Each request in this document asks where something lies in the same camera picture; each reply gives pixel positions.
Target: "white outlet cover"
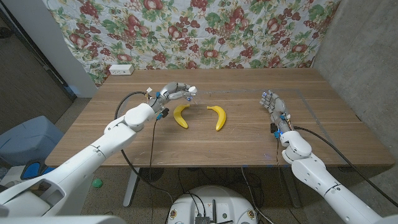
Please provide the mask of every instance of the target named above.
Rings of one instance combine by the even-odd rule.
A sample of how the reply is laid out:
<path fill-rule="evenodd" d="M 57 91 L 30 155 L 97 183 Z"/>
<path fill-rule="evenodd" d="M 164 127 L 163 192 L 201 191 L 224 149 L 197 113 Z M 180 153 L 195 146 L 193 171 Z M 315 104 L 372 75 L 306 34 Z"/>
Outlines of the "white outlet cover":
<path fill-rule="evenodd" d="M 112 75 L 131 75 L 134 67 L 132 65 L 112 65 L 109 71 Z"/>

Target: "wooden table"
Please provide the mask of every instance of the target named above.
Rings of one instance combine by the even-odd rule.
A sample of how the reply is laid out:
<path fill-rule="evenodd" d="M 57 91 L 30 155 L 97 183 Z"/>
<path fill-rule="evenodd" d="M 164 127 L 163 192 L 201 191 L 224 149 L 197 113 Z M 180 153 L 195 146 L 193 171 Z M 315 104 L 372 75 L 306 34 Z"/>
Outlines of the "wooden table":
<path fill-rule="evenodd" d="M 170 114 L 156 126 L 153 167 L 265 167 L 274 166 L 277 140 L 270 133 L 270 115 L 259 104 L 263 91 L 271 89 L 284 99 L 295 126 L 311 129 L 335 146 L 355 165 L 389 166 L 393 157 L 349 106 L 314 69 L 219 69 L 146 70 L 131 76 L 111 76 L 48 156 L 46 164 L 59 166 L 98 139 L 114 118 L 120 100 L 132 91 L 151 87 L 159 91 L 168 82 L 184 82 L 199 90 L 198 104 L 183 111 L 189 128 L 173 118 L 184 99 L 167 104 Z M 130 97 L 126 110 L 145 101 Z M 218 105 L 227 119 L 215 131 L 216 112 L 206 106 Z M 147 123 L 125 152 L 137 167 L 149 166 L 154 121 Z M 315 153 L 328 166 L 346 162 L 324 142 L 300 131 Z M 279 164 L 285 164 L 279 153 Z M 121 153 L 111 156 L 104 166 L 127 166 Z"/>

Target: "floral tablecloth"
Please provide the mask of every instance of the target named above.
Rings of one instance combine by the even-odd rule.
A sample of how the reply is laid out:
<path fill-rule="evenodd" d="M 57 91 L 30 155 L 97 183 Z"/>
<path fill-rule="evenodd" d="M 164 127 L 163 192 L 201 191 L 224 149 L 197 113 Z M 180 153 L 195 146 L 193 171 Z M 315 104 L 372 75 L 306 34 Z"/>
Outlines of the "floral tablecloth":
<path fill-rule="evenodd" d="M 340 0 L 44 0 L 100 86 L 135 69 L 310 67 Z"/>

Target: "banana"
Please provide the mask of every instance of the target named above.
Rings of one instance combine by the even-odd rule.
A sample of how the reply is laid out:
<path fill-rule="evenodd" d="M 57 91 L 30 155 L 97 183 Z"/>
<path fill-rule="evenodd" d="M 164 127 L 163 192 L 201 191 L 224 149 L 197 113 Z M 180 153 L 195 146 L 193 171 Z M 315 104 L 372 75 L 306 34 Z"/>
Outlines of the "banana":
<path fill-rule="evenodd" d="M 187 105 L 179 105 L 179 106 L 177 106 L 177 107 L 174 109 L 174 112 L 173 112 L 175 121 L 176 121 L 179 125 L 181 125 L 181 127 L 183 127 L 183 128 L 188 128 L 188 124 L 187 124 L 187 122 L 182 118 L 181 112 L 182 112 L 185 108 L 187 108 L 187 107 L 189 107 L 189 106 L 190 106 L 189 104 L 187 104 Z"/>
<path fill-rule="evenodd" d="M 218 113 L 218 121 L 217 121 L 217 125 L 216 125 L 216 131 L 219 131 L 226 120 L 226 113 L 224 111 L 223 108 L 219 107 L 219 106 L 208 106 L 207 109 L 212 109 L 213 111 Z"/>

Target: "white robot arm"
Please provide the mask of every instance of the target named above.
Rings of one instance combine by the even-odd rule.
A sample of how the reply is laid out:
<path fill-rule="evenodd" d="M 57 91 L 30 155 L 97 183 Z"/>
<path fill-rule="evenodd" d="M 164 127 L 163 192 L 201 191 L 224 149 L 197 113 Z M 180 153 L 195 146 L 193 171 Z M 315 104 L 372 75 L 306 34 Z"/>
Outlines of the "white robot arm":
<path fill-rule="evenodd" d="M 278 95 L 264 92 L 260 104 L 268 109 L 278 128 L 280 141 L 287 147 L 282 156 L 292 165 L 296 178 L 318 192 L 346 223 L 376 223 L 382 219 L 326 170 L 322 160 L 312 153 L 311 145 L 294 131 L 290 114 Z"/>
<path fill-rule="evenodd" d="M 141 103 L 112 121 L 104 135 L 48 174 L 17 184 L 0 193 L 0 214 L 7 217 L 54 216 L 69 194 L 107 158 L 133 142 L 144 123 L 165 116 L 170 100 L 191 97 L 196 88 L 184 83 L 167 84 L 149 104 Z"/>

